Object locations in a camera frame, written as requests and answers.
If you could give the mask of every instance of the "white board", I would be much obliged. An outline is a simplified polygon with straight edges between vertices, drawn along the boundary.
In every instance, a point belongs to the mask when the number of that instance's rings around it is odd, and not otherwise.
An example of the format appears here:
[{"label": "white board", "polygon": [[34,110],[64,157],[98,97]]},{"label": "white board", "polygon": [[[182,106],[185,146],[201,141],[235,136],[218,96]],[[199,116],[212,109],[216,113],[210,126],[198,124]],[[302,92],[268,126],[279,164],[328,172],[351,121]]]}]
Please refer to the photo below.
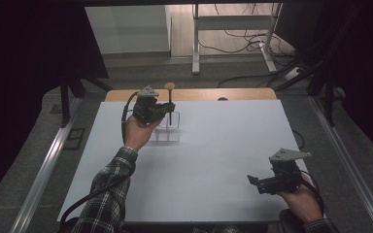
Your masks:
[{"label": "white board", "polygon": [[[247,175],[272,177],[268,157],[298,150],[280,100],[180,101],[180,142],[149,142],[139,152],[126,198],[127,222],[277,221],[287,208],[258,194]],[[123,102],[101,104],[61,209],[89,193],[96,173],[122,147]],[[302,160],[297,164],[307,171]],[[82,208],[68,216],[79,216]]]}]

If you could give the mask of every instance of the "wall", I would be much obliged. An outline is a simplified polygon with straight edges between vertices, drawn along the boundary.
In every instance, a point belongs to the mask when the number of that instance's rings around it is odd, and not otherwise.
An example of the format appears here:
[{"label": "wall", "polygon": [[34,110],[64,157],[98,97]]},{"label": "wall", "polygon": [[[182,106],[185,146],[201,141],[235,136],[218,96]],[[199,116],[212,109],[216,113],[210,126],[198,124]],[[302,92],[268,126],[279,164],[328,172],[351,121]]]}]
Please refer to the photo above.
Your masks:
[{"label": "wall", "polygon": [[165,6],[85,10],[102,54],[169,51]]}]

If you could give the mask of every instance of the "metal bracket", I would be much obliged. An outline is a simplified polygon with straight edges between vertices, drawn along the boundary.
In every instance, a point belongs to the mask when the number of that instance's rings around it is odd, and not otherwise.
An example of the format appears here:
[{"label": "metal bracket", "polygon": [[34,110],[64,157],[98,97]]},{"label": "metal bracket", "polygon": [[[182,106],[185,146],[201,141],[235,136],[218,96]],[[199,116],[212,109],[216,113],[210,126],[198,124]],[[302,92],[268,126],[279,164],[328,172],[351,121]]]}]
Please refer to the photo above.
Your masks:
[{"label": "metal bracket", "polygon": [[302,152],[296,150],[280,149],[274,155],[269,157],[269,160],[275,162],[286,162],[296,159],[311,157],[312,154],[309,152]]}]

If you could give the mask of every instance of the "metal rail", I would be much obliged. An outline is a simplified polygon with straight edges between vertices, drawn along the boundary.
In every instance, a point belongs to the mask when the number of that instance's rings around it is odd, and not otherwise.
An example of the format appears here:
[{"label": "metal rail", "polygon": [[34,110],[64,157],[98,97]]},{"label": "metal rail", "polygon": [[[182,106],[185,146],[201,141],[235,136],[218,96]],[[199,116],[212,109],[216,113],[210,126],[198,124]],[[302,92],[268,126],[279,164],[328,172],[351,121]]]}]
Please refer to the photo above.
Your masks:
[{"label": "metal rail", "polygon": [[75,122],[78,108],[82,103],[82,99],[75,98],[72,102],[70,111],[71,118],[69,123],[64,127],[60,128],[57,132],[50,150],[41,166],[41,169],[36,176],[35,182],[29,189],[28,195],[20,208],[17,218],[15,219],[14,225],[10,232],[25,232],[29,226],[29,223],[38,207],[39,201],[41,200],[44,190],[51,177],[52,170],[56,164],[56,160],[62,150],[62,147],[68,137],[68,134]]},{"label": "metal rail", "polygon": [[310,101],[314,107],[315,112],[317,113],[318,118],[320,119],[323,128],[326,134],[329,136],[329,140],[337,151],[338,156],[340,157],[341,163],[343,164],[347,174],[349,175],[356,192],[361,198],[364,207],[369,213],[370,217],[373,220],[373,192],[370,190],[365,180],[363,179],[361,173],[357,169],[352,157],[344,146],[340,136],[338,135],[335,127],[332,127],[328,121],[325,119],[323,114],[323,107],[320,102],[319,97],[310,97]]}]

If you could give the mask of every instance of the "black curtain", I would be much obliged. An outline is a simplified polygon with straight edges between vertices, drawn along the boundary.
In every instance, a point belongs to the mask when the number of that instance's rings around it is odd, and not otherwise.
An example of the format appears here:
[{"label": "black curtain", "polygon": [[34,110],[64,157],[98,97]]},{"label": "black curtain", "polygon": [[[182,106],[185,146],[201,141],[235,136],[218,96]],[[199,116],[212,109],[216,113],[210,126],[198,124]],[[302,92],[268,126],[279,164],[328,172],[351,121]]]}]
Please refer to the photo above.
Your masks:
[{"label": "black curtain", "polygon": [[61,75],[108,78],[85,8],[0,1],[0,181]]}]

